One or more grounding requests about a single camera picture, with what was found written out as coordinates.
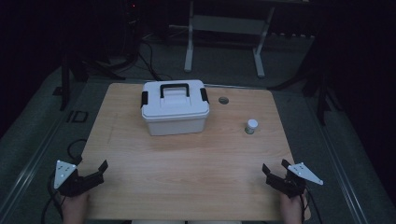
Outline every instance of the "black handle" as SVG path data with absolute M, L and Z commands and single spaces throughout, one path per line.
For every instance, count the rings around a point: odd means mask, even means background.
M 184 87 L 186 88 L 186 96 L 190 97 L 190 86 L 187 83 L 175 83 L 175 84 L 163 84 L 160 86 L 161 90 L 161 98 L 163 98 L 163 89 L 165 88 L 178 88 L 178 87 Z

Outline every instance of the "box lid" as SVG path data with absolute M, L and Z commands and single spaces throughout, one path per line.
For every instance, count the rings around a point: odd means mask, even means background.
M 201 80 L 154 81 L 143 87 L 144 119 L 199 119 L 208 113 L 209 102 Z

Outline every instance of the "human hand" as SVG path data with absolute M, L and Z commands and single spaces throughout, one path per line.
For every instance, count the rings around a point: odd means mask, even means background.
M 88 210 L 89 198 L 90 194 L 88 191 L 72 198 L 61 196 L 64 224 L 84 223 Z
M 280 214 L 285 224 L 302 223 L 303 205 L 300 196 L 289 198 L 288 195 L 280 194 Z

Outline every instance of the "dark background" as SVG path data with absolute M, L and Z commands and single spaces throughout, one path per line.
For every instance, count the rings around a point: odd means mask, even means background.
M 103 0 L 0 2 L 0 136 L 42 81 L 61 65 L 65 51 L 79 50 L 106 61 L 107 55 L 125 54 L 134 47 L 131 43 L 136 36 L 125 30 L 124 23 L 124 12 L 133 1 L 111 2 L 113 5 Z M 157 35 L 166 38 L 168 24 L 188 24 L 188 1 L 144 2 L 136 13 Z M 208 1 L 207 8 L 200 9 L 210 13 L 219 2 Z M 336 4 L 277 5 L 270 32 L 317 36 L 306 61 L 316 66 L 326 60 L 331 65 L 330 85 L 395 202 L 391 182 L 396 156 L 396 5 L 392 0 L 338 3 L 342 9 L 335 10 Z M 238 13 L 247 13 L 248 9 L 240 8 Z M 222 10 L 235 13 L 231 7 Z M 261 16 L 260 11 L 251 15 Z

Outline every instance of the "white plastic box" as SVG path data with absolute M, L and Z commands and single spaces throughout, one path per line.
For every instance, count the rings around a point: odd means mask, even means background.
M 155 81 L 143 87 L 141 110 L 151 135 L 199 133 L 209 101 L 200 80 Z

